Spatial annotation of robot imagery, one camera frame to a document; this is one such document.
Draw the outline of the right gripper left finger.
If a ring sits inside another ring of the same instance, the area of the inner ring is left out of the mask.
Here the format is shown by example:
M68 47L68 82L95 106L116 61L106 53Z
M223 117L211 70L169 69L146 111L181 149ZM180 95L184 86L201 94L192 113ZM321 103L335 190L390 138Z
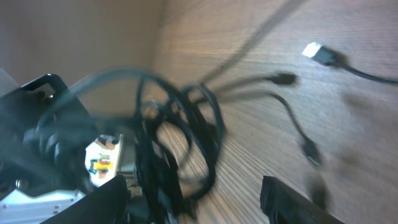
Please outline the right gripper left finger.
M42 224L121 223L127 204L124 176L116 177Z

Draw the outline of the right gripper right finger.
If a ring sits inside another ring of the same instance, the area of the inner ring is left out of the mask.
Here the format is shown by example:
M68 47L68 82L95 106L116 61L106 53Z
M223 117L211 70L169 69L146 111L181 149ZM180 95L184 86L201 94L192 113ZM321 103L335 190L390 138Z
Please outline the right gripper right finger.
M260 194L262 212L270 224L343 224L327 212L324 184L315 184L310 199L276 177L264 176Z

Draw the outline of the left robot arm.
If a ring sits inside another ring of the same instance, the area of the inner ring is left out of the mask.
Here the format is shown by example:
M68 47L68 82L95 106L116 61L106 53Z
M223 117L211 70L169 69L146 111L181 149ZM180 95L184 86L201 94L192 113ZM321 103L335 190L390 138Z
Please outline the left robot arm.
M127 188L91 183L99 132L62 79L46 74L1 97L1 222L121 223Z

